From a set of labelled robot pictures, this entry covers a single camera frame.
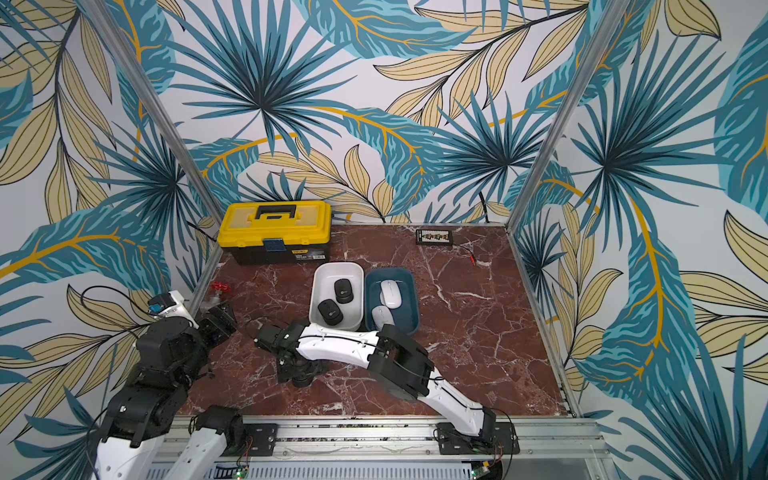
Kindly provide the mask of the black mouse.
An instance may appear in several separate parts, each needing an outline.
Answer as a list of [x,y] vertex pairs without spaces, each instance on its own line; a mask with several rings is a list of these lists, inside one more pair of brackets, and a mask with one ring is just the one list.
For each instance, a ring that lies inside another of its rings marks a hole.
[[317,306],[317,310],[324,323],[328,326],[336,326],[344,319],[339,305],[332,299],[321,301]]
[[334,294],[338,304],[348,304],[354,300],[352,283],[349,278],[340,278],[334,282]]

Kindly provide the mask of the white mouse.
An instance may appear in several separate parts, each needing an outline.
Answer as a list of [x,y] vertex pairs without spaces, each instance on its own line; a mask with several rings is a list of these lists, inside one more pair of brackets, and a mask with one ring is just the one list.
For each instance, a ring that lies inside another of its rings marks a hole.
[[380,283],[380,302],[390,310],[395,310],[402,305],[402,294],[396,280],[383,280]]
[[382,331],[387,325],[395,325],[392,310],[385,305],[379,305],[372,309],[371,316],[374,326],[378,331]]

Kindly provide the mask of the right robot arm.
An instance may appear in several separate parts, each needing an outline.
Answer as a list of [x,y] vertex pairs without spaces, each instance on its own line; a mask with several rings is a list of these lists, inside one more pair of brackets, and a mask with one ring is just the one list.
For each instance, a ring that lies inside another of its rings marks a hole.
[[494,441],[495,412],[453,386],[426,349],[394,325],[350,332],[295,321],[284,328],[262,327],[254,343],[274,356],[280,383],[305,388],[324,372],[327,361],[353,365],[367,370],[390,395],[429,406],[458,435],[485,444]]

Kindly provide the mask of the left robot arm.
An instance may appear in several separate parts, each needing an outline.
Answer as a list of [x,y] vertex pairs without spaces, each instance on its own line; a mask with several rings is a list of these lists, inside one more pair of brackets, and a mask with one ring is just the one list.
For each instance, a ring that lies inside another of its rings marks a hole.
[[[145,479],[210,352],[237,331],[226,303],[197,322],[172,314],[155,321],[137,341],[139,361],[110,400],[92,460],[94,479]],[[167,479],[201,479],[225,454],[242,455],[252,445],[242,414],[213,406],[195,416],[180,457]]]

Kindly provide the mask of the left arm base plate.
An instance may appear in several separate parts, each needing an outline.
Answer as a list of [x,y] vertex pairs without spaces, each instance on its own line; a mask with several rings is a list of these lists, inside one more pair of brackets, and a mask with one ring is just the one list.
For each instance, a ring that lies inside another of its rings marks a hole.
[[272,457],[277,440],[276,423],[246,423],[235,430],[234,454],[238,457]]

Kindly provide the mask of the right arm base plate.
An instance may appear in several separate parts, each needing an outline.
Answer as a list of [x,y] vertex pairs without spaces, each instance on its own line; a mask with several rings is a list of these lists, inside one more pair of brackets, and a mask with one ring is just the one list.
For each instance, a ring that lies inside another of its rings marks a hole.
[[515,426],[497,423],[488,438],[460,434],[448,422],[438,423],[433,430],[441,455],[517,455],[520,453]]

